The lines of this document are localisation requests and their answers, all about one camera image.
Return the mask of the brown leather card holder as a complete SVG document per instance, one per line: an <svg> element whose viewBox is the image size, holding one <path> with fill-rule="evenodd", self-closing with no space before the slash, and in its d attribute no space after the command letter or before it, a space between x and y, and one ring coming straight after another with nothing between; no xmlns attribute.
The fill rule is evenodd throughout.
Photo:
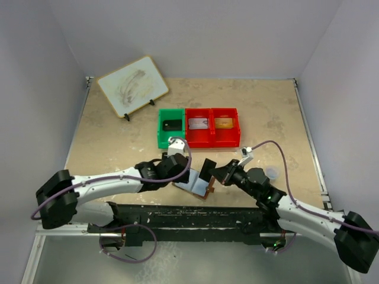
<svg viewBox="0 0 379 284"><path fill-rule="evenodd" d="M214 192L215 178L211 177L209 181L200 178L200 172L194 169L189 171L188 183L173 183L173 185L192 196L206 200L210 193Z"/></svg>

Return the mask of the red plastic bin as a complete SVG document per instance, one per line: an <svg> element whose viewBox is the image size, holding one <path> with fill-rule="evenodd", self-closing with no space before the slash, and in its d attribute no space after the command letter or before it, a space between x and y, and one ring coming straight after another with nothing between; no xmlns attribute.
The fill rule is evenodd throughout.
<svg viewBox="0 0 379 284"><path fill-rule="evenodd" d="M241 130L239 117L236 108L213 108L213 117L230 117L234 119L232 129L217 130L214 126L214 147L215 148L233 148L240 146Z"/></svg>
<svg viewBox="0 0 379 284"><path fill-rule="evenodd" d="M207 118L209 128L206 130L189 130L189 118ZM185 109L185 138L193 149L206 149L214 146L213 111L211 108L186 108Z"/></svg>

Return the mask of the green plastic bin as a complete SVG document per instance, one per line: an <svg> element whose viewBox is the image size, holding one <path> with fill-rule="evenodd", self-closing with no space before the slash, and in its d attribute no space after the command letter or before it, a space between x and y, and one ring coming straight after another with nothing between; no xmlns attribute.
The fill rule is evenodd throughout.
<svg viewBox="0 0 379 284"><path fill-rule="evenodd" d="M158 112L158 148L167 149L170 137L185 137L185 110L183 108L160 109Z"/></svg>

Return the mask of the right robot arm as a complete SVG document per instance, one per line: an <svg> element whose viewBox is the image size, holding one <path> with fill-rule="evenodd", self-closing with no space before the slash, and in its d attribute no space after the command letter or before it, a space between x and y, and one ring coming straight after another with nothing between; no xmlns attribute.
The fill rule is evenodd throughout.
<svg viewBox="0 0 379 284"><path fill-rule="evenodd" d="M351 269L368 273L378 253L378 233L356 212L325 211L296 201L271 185L261 168L245 171L238 160L209 173L222 185L235 185L254 198L265 214L267 230L301 234L336 252Z"/></svg>

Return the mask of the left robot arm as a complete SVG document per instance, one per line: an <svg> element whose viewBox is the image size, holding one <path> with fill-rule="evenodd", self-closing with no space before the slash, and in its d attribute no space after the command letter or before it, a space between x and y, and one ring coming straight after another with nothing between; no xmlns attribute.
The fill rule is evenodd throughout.
<svg viewBox="0 0 379 284"><path fill-rule="evenodd" d="M161 159L94 176L72 176L68 170L56 172L36 192L37 208L31 219L41 221L46 230L70 222L87 222L109 232L120 229L122 218L115 206L95 206L93 201L122 193L156 191L171 182L187 182L191 156L165 153Z"/></svg>

